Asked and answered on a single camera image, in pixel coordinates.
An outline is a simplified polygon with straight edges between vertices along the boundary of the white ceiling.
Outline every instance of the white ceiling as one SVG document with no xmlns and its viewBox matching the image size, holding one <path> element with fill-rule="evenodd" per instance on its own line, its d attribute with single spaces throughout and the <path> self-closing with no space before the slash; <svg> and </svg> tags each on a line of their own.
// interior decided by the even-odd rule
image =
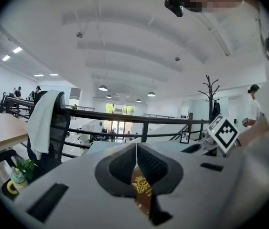
<svg viewBox="0 0 269 229">
<path fill-rule="evenodd" d="M 246 4 L 178 18 L 164 0 L 15 0 L 0 27 L 0 51 L 24 49 L 5 62 L 10 67 L 30 77 L 59 73 L 96 98 L 105 97 L 101 84 L 147 101 L 150 91 L 159 99 L 203 90 L 206 74 L 221 77 L 223 88 L 263 81 L 242 77 L 263 66 L 258 22 Z"/>
</svg>

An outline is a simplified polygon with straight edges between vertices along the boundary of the black camera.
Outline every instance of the black camera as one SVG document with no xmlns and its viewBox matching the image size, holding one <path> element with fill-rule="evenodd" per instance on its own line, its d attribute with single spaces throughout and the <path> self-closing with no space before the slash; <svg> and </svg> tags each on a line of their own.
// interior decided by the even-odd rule
<svg viewBox="0 0 269 229">
<path fill-rule="evenodd" d="M 183 16 L 183 7 L 179 4 L 178 0 L 165 0 L 165 7 L 173 12 L 176 16 Z"/>
</svg>

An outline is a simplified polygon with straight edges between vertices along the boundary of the gold logo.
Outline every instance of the gold logo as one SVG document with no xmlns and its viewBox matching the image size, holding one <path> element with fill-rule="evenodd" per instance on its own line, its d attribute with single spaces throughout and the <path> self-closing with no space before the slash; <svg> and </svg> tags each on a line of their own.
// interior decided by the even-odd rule
<svg viewBox="0 0 269 229">
<path fill-rule="evenodd" d="M 137 183 L 132 183 L 132 184 L 133 186 L 135 186 L 138 193 L 144 192 L 149 187 L 149 183 L 146 181 L 146 178 L 139 176 L 139 177 L 136 177 L 134 180 Z"/>
</svg>

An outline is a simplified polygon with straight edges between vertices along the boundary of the coat rack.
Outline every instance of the coat rack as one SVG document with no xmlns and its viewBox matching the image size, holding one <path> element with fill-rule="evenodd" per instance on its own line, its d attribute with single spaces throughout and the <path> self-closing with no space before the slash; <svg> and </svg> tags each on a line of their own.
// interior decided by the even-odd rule
<svg viewBox="0 0 269 229">
<path fill-rule="evenodd" d="M 218 90 L 218 88 L 219 88 L 220 86 L 218 86 L 218 87 L 216 88 L 216 90 L 214 91 L 214 93 L 213 93 L 213 89 L 212 89 L 213 84 L 214 84 L 215 82 L 217 82 L 218 79 L 217 79 L 216 81 L 214 81 L 214 82 L 211 84 L 211 82 L 210 82 L 210 76 L 209 76 L 209 75 L 206 75 L 206 78 L 207 78 L 208 84 L 207 84 L 207 83 L 204 83 L 204 84 L 207 85 L 207 87 L 209 88 L 209 95 L 206 94 L 206 93 L 204 93 L 204 92 L 201 92 L 201 91 L 198 91 L 198 92 L 207 95 L 207 97 L 208 97 L 208 99 L 209 99 L 209 100 L 206 100 L 206 101 L 207 101 L 207 102 L 210 102 L 210 110 L 209 110 L 209 122 L 210 122 L 210 121 L 211 121 L 211 118 L 212 118 L 212 112 L 213 112 L 213 101 L 217 101 L 217 100 L 219 100 L 219 99 L 214 99 L 213 96 L 216 94 L 216 91 Z"/>
</svg>

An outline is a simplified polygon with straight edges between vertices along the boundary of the white towel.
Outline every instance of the white towel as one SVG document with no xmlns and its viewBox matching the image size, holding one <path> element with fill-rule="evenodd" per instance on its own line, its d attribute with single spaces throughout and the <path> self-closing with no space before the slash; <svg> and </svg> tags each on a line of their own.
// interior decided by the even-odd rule
<svg viewBox="0 0 269 229">
<path fill-rule="evenodd" d="M 50 124 L 54 103 L 60 91 L 50 90 L 45 93 L 36 106 L 28 121 L 28 136 L 31 150 L 41 159 L 42 153 L 48 154 Z"/>
</svg>

